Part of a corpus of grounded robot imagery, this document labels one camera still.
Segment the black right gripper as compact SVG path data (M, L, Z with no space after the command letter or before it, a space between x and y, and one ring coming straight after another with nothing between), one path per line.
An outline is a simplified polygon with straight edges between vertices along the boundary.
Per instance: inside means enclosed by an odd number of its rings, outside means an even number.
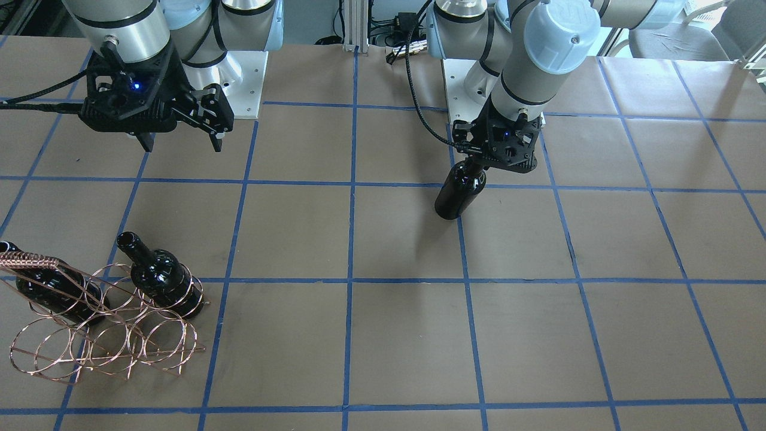
M126 63L123 70L100 54L90 55L86 68L87 96L79 118L102 133L135 133L146 153L152 153L155 133L175 130L178 121L207 133L221 153L225 133L235 115L221 85L191 90L175 47L164 47L147 60Z

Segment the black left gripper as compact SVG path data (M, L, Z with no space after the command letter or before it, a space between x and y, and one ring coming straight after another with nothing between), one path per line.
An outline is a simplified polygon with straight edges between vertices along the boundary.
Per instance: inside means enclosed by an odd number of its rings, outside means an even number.
M490 168L527 174L538 166L534 147L542 130L542 115L530 119L525 108L507 118L487 100L472 122L456 120L452 138L457 152L467 155L468 169Z

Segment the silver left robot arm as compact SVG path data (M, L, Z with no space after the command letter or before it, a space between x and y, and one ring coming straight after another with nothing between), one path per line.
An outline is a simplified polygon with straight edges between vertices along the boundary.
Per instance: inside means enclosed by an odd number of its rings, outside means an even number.
M437 58L475 60L484 77L481 112L455 120L452 167L482 175L497 168L536 169L542 114L588 56L603 27L663 28L682 1L433 1L425 8L428 49Z

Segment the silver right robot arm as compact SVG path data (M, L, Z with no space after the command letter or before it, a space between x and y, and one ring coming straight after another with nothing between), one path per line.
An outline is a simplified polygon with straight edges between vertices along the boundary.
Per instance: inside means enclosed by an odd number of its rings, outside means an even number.
M93 54L78 118L151 152L179 123L221 151L237 118L257 117L269 51L284 43L282 1L66 1Z

